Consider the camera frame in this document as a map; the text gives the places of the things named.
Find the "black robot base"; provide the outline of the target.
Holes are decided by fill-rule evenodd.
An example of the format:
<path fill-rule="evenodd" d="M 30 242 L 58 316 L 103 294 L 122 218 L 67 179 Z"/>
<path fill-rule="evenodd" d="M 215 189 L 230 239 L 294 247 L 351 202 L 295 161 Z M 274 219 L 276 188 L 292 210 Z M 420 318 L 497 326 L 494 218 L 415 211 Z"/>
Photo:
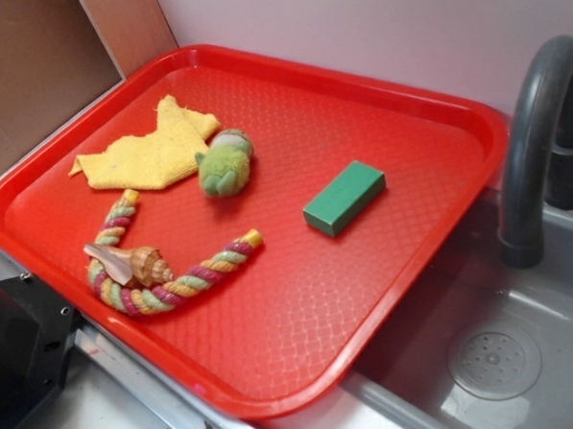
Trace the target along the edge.
<path fill-rule="evenodd" d="M 0 280 L 0 426 L 60 393 L 77 313 L 39 278 Z"/>

